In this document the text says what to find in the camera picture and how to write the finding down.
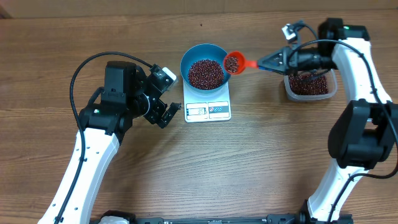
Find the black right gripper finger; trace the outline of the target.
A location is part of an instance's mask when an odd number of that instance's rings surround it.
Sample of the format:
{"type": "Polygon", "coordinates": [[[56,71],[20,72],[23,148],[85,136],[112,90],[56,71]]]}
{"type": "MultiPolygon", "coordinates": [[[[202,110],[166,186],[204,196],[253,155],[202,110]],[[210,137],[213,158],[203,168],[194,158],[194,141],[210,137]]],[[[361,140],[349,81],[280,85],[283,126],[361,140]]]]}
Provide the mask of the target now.
{"type": "Polygon", "coordinates": [[[281,75],[286,74],[286,68],[285,68],[284,64],[277,64],[277,65],[271,65],[271,64],[261,65],[261,64],[259,64],[258,67],[260,70],[266,70],[266,71],[278,73],[281,75]]]}
{"type": "Polygon", "coordinates": [[[260,58],[258,64],[283,64],[284,62],[284,50],[279,49],[275,52],[260,58]]]}

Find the red measuring scoop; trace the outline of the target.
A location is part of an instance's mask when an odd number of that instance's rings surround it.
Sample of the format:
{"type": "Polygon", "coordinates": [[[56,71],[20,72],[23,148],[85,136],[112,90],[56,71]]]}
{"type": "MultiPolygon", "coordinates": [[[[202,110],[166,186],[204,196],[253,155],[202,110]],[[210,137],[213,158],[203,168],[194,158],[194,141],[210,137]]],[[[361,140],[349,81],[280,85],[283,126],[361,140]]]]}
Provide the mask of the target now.
{"type": "Polygon", "coordinates": [[[243,73],[246,68],[259,68],[255,60],[247,60],[239,51],[228,53],[223,60],[223,66],[224,69],[231,75],[239,75],[243,73]]]}

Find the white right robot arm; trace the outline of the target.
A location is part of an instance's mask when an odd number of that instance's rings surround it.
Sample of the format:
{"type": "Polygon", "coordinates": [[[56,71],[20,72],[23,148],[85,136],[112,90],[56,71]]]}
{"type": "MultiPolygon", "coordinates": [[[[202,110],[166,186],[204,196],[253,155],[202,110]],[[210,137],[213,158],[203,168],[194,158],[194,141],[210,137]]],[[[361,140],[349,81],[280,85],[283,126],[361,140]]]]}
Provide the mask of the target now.
{"type": "Polygon", "coordinates": [[[281,75],[325,69],[341,74],[348,104],[328,136],[330,165],[316,191],[296,215],[280,215],[286,223],[352,223],[340,210],[355,185],[384,162],[397,146],[397,105],[386,93],[371,56],[364,26],[328,18],[314,30],[315,39],[302,42],[302,21],[282,32],[288,46],[257,61],[262,70],[281,75]]]}

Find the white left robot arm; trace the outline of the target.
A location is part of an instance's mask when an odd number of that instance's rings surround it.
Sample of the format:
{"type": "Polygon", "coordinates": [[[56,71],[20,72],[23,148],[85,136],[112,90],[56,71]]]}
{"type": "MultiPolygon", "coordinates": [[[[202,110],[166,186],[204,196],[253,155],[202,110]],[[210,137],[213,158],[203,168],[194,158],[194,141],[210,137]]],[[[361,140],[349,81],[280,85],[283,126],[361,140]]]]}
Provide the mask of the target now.
{"type": "Polygon", "coordinates": [[[80,111],[71,160],[40,223],[89,223],[104,174],[133,119],[143,116],[164,128],[181,108],[160,100],[177,76],[156,64],[149,70],[147,76],[132,62],[107,63],[104,85],[80,111]]]}

